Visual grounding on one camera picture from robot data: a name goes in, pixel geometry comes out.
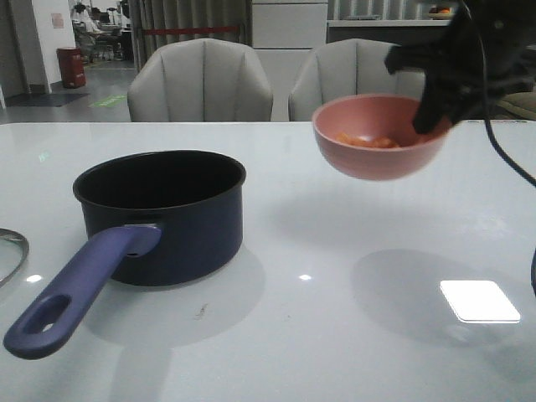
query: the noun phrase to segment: black saucepan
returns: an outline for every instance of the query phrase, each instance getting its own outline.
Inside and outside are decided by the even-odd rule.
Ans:
[[[108,278],[165,286],[205,276],[242,243],[244,167],[203,151],[121,157],[73,186],[88,242],[9,328],[4,346],[43,358],[70,338]]]

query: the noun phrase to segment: table surface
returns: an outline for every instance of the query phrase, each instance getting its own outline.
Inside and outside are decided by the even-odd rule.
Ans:
[[[535,174],[536,123],[494,126]],[[167,149],[245,165],[239,253],[181,286],[109,281],[57,353],[0,350],[1,400],[534,401],[536,191],[480,121],[391,182],[337,172],[308,122],[0,126],[0,227],[30,243],[0,288],[0,333],[85,242],[75,178]],[[439,287],[451,279],[495,281],[521,320],[460,322]]]

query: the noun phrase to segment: orange food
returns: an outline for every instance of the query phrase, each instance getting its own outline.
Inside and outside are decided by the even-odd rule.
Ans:
[[[341,131],[335,137],[336,141],[342,142],[343,144],[353,145],[355,147],[366,147],[366,148],[400,148],[400,145],[391,140],[388,137],[378,137],[373,140],[364,140],[360,137],[351,137],[346,132]]]

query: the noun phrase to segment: floor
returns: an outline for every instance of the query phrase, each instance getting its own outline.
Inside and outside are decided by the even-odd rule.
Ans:
[[[84,66],[86,84],[55,93],[87,94],[63,106],[0,108],[0,123],[24,121],[130,121],[126,92],[137,74],[128,60],[96,61]]]

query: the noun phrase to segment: poster on wall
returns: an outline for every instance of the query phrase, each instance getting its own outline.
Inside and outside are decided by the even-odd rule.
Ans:
[[[51,13],[52,26],[54,29],[62,29],[64,27],[64,16],[61,13]]]

